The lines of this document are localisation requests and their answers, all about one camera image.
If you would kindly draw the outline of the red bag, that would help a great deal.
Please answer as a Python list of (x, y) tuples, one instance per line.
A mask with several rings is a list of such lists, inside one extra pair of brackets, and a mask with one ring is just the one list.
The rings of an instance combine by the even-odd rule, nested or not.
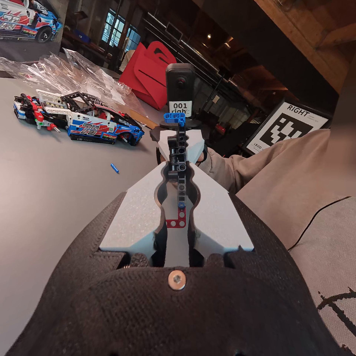
[(148, 48), (139, 43), (120, 82), (130, 87), (142, 101), (161, 110), (167, 104), (166, 68), (176, 62), (163, 43), (154, 41)]

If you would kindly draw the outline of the framed black white marker sign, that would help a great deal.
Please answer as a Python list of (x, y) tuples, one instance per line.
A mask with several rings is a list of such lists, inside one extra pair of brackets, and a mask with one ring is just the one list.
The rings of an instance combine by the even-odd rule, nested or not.
[(243, 145), (254, 155), (280, 141), (302, 137), (309, 132), (330, 128), (333, 114), (300, 101), (283, 99)]

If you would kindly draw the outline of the person's beige coat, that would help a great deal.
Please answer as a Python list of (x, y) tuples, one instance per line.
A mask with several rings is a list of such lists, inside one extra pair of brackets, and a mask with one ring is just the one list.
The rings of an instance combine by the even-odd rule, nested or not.
[(324, 324), (356, 354), (356, 199), (320, 209), (290, 250)]

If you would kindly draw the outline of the clear plastic bag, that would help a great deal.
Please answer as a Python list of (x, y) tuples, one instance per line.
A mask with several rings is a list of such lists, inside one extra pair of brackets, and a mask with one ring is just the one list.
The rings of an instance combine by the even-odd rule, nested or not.
[(91, 94), (127, 113), (138, 123), (152, 128), (138, 98), (126, 84), (106, 74), (103, 69), (76, 51), (64, 49), (67, 60), (55, 54), (42, 56), (31, 65), (1, 57), (1, 68), (34, 89), (62, 95), (75, 91)]

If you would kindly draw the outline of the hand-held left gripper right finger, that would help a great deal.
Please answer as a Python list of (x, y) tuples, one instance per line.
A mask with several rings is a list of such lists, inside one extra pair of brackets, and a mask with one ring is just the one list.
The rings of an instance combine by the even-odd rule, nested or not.
[(226, 189), (195, 164), (189, 164), (189, 265), (203, 266), (212, 254), (254, 245)]

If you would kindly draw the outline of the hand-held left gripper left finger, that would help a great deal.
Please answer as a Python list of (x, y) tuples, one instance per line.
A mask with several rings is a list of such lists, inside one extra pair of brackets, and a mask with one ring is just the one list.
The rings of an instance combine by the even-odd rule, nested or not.
[(163, 162), (130, 187), (99, 245), (101, 251), (144, 254), (155, 267), (166, 257), (167, 225), (162, 201), (167, 198), (167, 163)]

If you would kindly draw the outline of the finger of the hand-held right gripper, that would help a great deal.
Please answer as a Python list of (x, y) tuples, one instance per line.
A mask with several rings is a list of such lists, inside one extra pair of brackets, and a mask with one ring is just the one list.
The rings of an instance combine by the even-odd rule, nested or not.
[(158, 144), (157, 146), (160, 147), (160, 150), (162, 152), (162, 154), (166, 153), (166, 154), (170, 154), (171, 150), (169, 148), (168, 145), (168, 138), (169, 137), (176, 137), (177, 132), (174, 130), (163, 130), (160, 131), (159, 133), (159, 139), (158, 139)]
[(204, 139), (201, 130), (186, 131), (186, 161), (195, 164), (204, 149)]

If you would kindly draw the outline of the grey desk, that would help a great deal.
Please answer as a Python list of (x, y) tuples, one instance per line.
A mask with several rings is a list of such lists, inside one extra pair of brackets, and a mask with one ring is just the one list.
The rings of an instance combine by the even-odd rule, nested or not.
[[(15, 117), (15, 95), (32, 87), (1, 78), (1, 355), (31, 318), (60, 258), (114, 198), (157, 165), (156, 143), (136, 147), (72, 141)], [(111, 168), (113, 163), (119, 174)]]

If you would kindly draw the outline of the black toy car box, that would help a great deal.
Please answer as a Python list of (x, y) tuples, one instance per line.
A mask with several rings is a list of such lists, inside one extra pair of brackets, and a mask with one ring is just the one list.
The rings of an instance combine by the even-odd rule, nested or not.
[(68, 0), (1, 0), (0, 56), (35, 62), (58, 54)]

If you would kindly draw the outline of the background window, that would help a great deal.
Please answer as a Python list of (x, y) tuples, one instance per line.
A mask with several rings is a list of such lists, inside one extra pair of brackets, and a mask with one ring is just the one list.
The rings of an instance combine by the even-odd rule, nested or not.
[[(118, 15), (115, 21), (114, 29), (112, 31), (111, 29), (113, 26), (114, 19), (115, 12), (113, 9), (109, 9), (100, 41), (100, 47), (104, 50), (106, 49), (109, 41), (108, 53), (110, 54), (113, 54), (114, 49), (118, 46), (125, 23), (125, 19), (122, 16)], [(136, 50), (140, 42), (140, 35), (137, 33), (136, 30), (137, 29), (133, 25), (130, 25), (127, 32), (128, 42), (127, 46), (125, 47), (124, 53), (129, 50)]]

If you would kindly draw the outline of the black red blue beam assembly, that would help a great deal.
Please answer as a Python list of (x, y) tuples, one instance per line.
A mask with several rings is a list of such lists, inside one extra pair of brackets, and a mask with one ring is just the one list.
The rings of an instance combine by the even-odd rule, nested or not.
[(169, 148), (169, 169), (167, 173), (168, 181), (177, 183), (177, 219), (167, 219), (167, 228), (181, 229), (186, 226), (186, 129), (184, 113), (165, 113), (166, 123), (178, 125), (175, 136), (167, 138)]

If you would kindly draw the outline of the partly built toy race car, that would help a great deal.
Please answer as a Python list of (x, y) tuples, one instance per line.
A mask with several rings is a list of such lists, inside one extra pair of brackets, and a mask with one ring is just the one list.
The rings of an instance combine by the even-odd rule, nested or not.
[(67, 95), (39, 89), (36, 92), (37, 96), (15, 96), (13, 108), (18, 119), (38, 130), (64, 129), (71, 140), (109, 145), (118, 139), (136, 146), (144, 136), (142, 127), (131, 116), (96, 96), (79, 91)]

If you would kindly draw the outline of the person's right forearm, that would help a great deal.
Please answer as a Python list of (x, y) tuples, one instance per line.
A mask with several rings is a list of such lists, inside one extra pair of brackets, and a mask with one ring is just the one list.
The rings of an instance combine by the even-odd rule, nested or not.
[(291, 248), (319, 209), (354, 194), (327, 154), (330, 132), (279, 141), (249, 158), (223, 158), (208, 148), (198, 167), (237, 195)]

